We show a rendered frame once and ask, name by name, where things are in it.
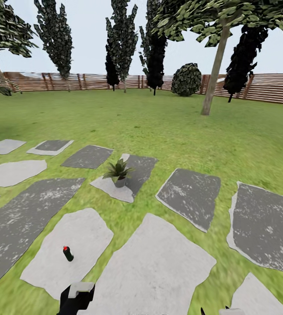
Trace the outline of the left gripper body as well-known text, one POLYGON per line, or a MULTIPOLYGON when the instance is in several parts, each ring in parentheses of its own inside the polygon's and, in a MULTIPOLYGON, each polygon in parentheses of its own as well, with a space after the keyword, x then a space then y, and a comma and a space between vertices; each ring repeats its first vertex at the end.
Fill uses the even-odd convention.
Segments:
POLYGON ((86 310, 89 305, 89 291, 79 291, 79 294, 75 298, 68 298, 69 292, 63 292, 60 298, 60 310, 62 308, 71 308, 74 315, 77 314, 79 310, 86 310))

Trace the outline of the insectifuge atomizer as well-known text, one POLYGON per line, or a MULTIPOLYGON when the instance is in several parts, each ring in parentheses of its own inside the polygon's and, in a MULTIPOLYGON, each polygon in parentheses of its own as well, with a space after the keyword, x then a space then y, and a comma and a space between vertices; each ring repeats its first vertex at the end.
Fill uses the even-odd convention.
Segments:
POLYGON ((66 258, 67 258, 68 261, 72 261, 72 260, 74 259, 73 254, 72 254, 72 252, 71 252, 71 250, 70 250, 70 247, 66 247, 66 248, 63 250, 63 252, 64 252, 64 255, 66 256, 66 258))

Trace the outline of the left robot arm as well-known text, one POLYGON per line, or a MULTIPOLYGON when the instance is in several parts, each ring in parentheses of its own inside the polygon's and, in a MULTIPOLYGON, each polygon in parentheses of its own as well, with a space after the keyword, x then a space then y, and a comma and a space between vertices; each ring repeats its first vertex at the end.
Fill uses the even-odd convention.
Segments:
POLYGON ((63 291, 60 298, 60 311, 57 315, 76 315, 86 310, 94 297, 93 282, 74 282, 63 291))

